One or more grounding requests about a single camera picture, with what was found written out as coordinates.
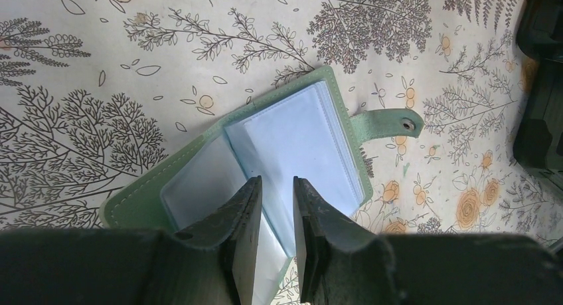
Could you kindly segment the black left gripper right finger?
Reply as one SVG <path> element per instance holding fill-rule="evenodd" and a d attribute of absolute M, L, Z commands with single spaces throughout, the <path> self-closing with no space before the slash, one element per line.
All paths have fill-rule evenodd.
<path fill-rule="evenodd" d="M 523 235 L 376 235 L 300 177 L 293 219 L 302 303 L 562 303 L 560 261 Z"/>

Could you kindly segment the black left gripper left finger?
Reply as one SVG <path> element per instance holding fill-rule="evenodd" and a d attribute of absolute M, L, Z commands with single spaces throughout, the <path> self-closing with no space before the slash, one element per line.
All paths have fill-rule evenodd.
<path fill-rule="evenodd" d="M 17 229 L 1 233 L 2 304 L 250 304 L 262 179 L 176 233 Z"/>

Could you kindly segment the green card holder wallet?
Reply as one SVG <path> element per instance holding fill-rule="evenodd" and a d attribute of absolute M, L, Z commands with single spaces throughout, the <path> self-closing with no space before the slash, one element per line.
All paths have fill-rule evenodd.
<path fill-rule="evenodd" d="M 323 66 L 219 119 L 190 144 L 107 199 L 100 218 L 110 228 L 170 225 L 204 219 L 248 179 L 262 178 L 257 256 L 245 301 L 269 304 L 296 254 L 293 178 L 318 183 L 328 202 L 352 215 L 372 197 L 363 143 L 420 135 L 423 119 L 407 108 L 347 114 L 333 70 Z"/>

